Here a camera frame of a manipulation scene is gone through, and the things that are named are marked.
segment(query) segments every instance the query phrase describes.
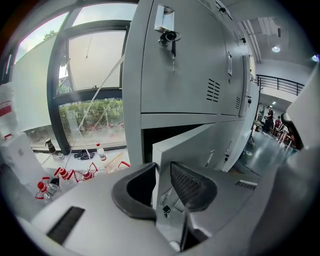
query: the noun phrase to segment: window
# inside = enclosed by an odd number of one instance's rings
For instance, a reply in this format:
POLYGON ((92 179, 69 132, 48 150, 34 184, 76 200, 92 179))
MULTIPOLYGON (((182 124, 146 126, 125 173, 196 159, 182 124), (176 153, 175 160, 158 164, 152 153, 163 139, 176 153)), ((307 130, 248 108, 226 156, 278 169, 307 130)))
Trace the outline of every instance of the window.
POLYGON ((47 74, 55 34, 66 15, 53 18, 29 34, 20 43, 12 68, 17 131, 26 132, 34 149, 48 149, 45 145, 48 138, 59 148, 48 110, 47 74))
POLYGON ((104 148, 126 145, 122 100, 117 98, 97 99, 91 105, 83 126, 78 131, 90 100, 67 103, 59 106, 60 117, 67 140, 74 149, 83 146, 104 148))
POLYGON ((25 39, 23 39, 19 44, 14 63, 19 61, 26 53, 28 53, 40 43, 43 43, 51 37, 55 36, 66 17, 67 13, 64 13, 49 20, 48 22, 31 32, 25 39))
POLYGON ((57 54, 48 70, 47 100, 52 129, 64 154, 96 148, 97 143, 104 148, 126 147, 122 64, 113 68, 125 52, 129 28, 129 20, 96 20, 66 27, 58 35, 52 50, 57 54), (79 124, 101 85, 80 134, 79 124))
MULTIPOLYGON (((117 30, 70 38, 60 58, 58 94, 100 87, 122 56, 125 35, 117 30)), ((103 87, 120 87, 120 68, 103 87)))
POLYGON ((134 17, 137 5, 133 3, 103 3, 83 7, 73 26, 106 20, 127 20, 134 17))

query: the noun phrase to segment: window frame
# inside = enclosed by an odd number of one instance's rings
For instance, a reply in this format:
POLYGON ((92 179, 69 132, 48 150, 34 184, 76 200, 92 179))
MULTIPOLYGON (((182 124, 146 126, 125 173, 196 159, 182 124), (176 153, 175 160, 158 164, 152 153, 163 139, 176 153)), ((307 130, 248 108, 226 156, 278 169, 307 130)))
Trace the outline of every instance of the window frame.
MULTIPOLYGON (((65 44, 66 54, 68 55, 69 39, 71 38, 98 32, 125 31, 121 53, 123 55, 125 52, 128 32, 131 24, 131 20, 113 19, 92 21, 73 26, 73 23, 80 13, 81 9, 81 7, 74 9, 64 20, 64 23, 62 24, 58 34, 56 35, 56 39, 53 44, 47 72, 46 92, 49 117, 51 120, 53 133, 56 137, 61 152, 64 155, 68 155, 70 153, 71 145, 63 128, 60 116, 60 105, 79 101, 89 101, 93 98, 98 89, 91 88, 58 94, 57 86, 59 84, 59 76, 57 74, 59 74, 60 56, 63 44, 65 44)), ((119 87, 102 87, 98 95, 96 96, 97 100, 110 98, 122 99, 122 71, 123 63, 120 65, 119 87)), ((69 81, 70 86, 73 87, 72 79, 70 79, 69 81)), ((116 148, 108 147, 105 148, 105 150, 123 149, 126 147, 127 146, 119 146, 116 148)))

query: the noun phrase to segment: glass pane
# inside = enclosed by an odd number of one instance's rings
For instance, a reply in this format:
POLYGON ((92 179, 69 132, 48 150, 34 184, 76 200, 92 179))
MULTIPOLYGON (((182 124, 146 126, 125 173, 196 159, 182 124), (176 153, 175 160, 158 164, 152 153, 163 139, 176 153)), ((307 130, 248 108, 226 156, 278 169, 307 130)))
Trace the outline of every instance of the glass pane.
POLYGON ((31 147, 35 150, 47 150, 47 139, 51 139, 51 142, 56 150, 60 149, 58 147, 58 142, 51 125, 26 130, 25 133, 29 139, 31 147))
POLYGON ((56 28, 59 29, 64 18, 65 15, 61 15, 48 21, 22 41, 20 46, 26 40, 30 42, 36 38, 33 36, 38 33, 38 39, 42 42, 28 49, 12 67, 11 85, 18 120, 17 132, 26 132, 31 147, 39 150, 48 149, 45 146, 45 140, 48 138, 51 138, 54 146, 58 148, 51 126, 47 101, 48 65, 56 36, 49 36, 46 40, 44 37, 52 29, 52 26, 48 27, 48 24, 56 22, 56 28))
POLYGON ((14 63, 20 60, 27 52, 32 50, 40 43, 45 42, 51 37, 55 36, 58 33, 67 14, 68 13, 61 14, 58 17, 49 20, 48 22, 35 29, 25 39, 23 39, 23 41, 21 41, 19 45, 14 63))
MULTIPOLYGON (((61 50, 57 93, 99 87, 122 56, 125 34, 125 31, 105 31, 70 39, 68 55, 61 50)), ((103 87, 119 86, 120 66, 103 87)))
POLYGON ((132 21, 137 5, 134 3, 103 3, 83 7, 72 26, 105 20, 132 21))
POLYGON ((79 101, 61 105, 60 117, 69 144, 74 147, 96 146, 104 148, 126 145, 122 99, 94 100, 83 127, 78 131, 84 117, 88 101, 79 101))

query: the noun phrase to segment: railing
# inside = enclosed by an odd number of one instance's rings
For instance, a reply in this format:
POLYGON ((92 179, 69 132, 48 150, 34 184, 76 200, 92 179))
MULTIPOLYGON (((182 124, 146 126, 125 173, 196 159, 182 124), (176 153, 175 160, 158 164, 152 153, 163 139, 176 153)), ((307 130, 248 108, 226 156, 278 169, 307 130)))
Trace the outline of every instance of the railing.
POLYGON ((305 87, 303 84, 294 82, 279 77, 257 74, 258 86, 270 87, 280 91, 287 92, 289 94, 299 95, 302 89, 305 87))

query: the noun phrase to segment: corridor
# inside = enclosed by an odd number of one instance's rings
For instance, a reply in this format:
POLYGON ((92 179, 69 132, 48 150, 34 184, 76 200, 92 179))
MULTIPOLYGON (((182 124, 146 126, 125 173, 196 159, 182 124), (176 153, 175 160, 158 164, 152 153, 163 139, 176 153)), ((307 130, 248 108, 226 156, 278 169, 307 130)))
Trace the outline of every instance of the corridor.
POLYGON ((255 146, 248 144, 245 148, 252 156, 243 154, 237 164, 242 164, 256 175, 262 176, 270 169, 277 168, 296 152, 295 149, 280 146, 274 137, 264 135, 261 131, 254 131, 252 137, 255 146))

